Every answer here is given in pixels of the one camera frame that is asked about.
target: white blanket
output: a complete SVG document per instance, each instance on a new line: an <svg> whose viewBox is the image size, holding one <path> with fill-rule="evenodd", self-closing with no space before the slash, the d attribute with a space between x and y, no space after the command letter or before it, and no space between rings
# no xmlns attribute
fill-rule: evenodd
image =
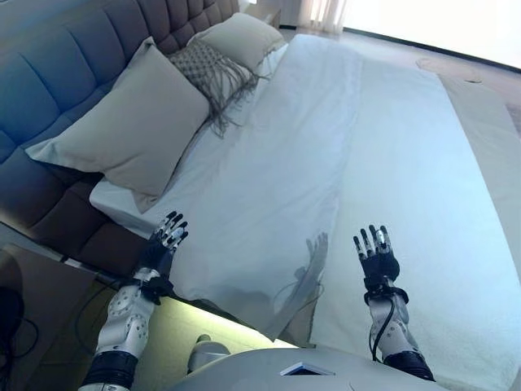
<svg viewBox="0 0 521 391"><path fill-rule="evenodd" d="M358 55L338 43L296 37L210 170L187 160L169 193L136 216L144 236L172 209L189 222L170 275L179 296L210 300L269 336L285 327L296 272L310 263L306 240L334 224L360 71Z"/></svg>
<svg viewBox="0 0 521 391"><path fill-rule="evenodd" d="M434 74L370 60L361 84L312 342L369 357L352 237L384 224L410 329L435 378L451 389L507 390L521 361L521 290L449 97Z"/></svg>

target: bed frame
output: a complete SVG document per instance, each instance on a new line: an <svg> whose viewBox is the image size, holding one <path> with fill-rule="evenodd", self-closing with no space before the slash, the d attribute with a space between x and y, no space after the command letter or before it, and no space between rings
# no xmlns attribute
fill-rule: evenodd
<svg viewBox="0 0 521 391"><path fill-rule="evenodd" d="M238 10L237 0L92 0L0 47L0 222L66 257L132 273L145 240L90 205L101 174L39 163L24 149L98 103L146 37L173 53Z"/></svg>

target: gray fabric headboard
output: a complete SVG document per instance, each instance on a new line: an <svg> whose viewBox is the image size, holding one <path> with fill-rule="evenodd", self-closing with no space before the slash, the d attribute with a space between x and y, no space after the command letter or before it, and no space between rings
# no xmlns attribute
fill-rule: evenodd
<svg viewBox="0 0 521 391"><path fill-rule="evenodd" d="M172 53L238 10L237 0L105 1L4 53L0 221L59 253L130 273L144 240L90 205L101 176L37 163L24 148L60 134L99 102L146 37Z"/></svg>

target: fringed decorative pillow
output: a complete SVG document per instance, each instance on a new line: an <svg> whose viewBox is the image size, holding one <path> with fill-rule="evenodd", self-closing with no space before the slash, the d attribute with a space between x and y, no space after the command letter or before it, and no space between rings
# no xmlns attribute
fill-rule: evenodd
<svg viewBox="0 0 521 391"><path fill-rule="evenodd" d="M198 39L169 59L209 101L209 120L216 122L214 131L223 137L233 122L224 113L226 106L251 91L259 77Z"/></svg>

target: robotic arm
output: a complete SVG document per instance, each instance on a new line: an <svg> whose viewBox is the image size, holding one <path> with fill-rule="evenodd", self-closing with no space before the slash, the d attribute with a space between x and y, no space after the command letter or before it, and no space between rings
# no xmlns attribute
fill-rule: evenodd
<svg viewBox="0 0 521 391"><path fill-rule="evenodd" d="M387 230L385 226L381 226L379 230L369 226L369 230L374 248L371 246L366 230L360 231L365 251L358 237L354 236L353 240L358 259L366 275L364 284L367 293L364 295L364 300L370 308L373 319L370 331L370 351L373 361L379 361L376 358L376 349L380 349L383 364L421 379L434 381L432 372L407 327L409 323L406 307L409 302L407 293L393 284L400 273L400 266L392 252Z"/></svg>
<svg viewBox="0 0 521 391"><path fill-rule="evenodd" d="M127 391L147 345L148 321L161 297L173 297L170 268L177 247L188 236L182 214L170 213L141 254L138 272L108 306L94 361L80 391Z"/></svg>

